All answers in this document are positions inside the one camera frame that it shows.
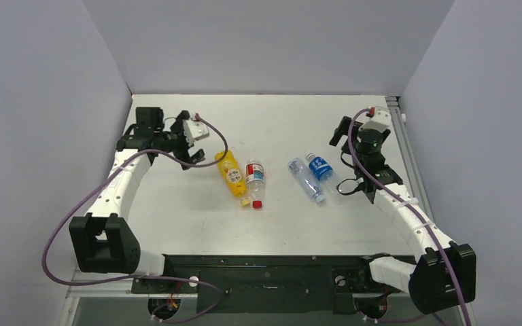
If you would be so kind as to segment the yellow juice bottle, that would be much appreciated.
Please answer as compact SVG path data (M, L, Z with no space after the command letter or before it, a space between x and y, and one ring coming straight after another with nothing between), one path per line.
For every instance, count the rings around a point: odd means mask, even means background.
M217 168L223 180L226 182L230 193L235 198L244 197L247 192L245 181L239 164L231 150L228 150L226 153L217 153L215 160L217 160Z

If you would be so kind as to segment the clear bottle red label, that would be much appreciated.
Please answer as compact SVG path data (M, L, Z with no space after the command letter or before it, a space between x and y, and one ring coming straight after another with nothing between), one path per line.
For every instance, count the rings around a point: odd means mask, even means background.
M265 198L264 167L259 159L251 159L245 167L247 193L252 201L262 202Z

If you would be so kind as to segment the red bottle cap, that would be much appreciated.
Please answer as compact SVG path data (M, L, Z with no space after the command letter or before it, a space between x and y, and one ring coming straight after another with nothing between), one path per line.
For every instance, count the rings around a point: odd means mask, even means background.
M254 200L252 203L251 203L251 206L253 207L253 209L262 209L263 207L263 202L261 200Z

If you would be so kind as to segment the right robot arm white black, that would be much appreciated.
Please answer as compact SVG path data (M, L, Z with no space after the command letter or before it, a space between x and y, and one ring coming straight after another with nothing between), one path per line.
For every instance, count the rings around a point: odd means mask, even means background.
M342 137L347 137L341 153L351 156L349 167L358 182L355 190L385 214L415 260L402 261L389 253L367 255L361 259L364 266L356 272L358 285L365 290L386 285L405 292L424 314L473 302L476 253L470 245L458 244L447 236L419 207L381 153L389 128L383 125L376 130L372 122L343 117L330 145L336 146Z

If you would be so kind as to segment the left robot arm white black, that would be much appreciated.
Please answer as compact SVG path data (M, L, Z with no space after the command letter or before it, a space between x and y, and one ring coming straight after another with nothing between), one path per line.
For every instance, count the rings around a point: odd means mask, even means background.
M108 184L83 216L73 217L69 233L82 272L149 276L159 292L175 285L175 273L164 266L165 257L139 244L128 225L129 212L142 178L160 151L179 160L188 170L205 159L202 149L191 154L195 142L209 136L206 124L183 110L165 127L160 107L137 107L135 120L116 145Z

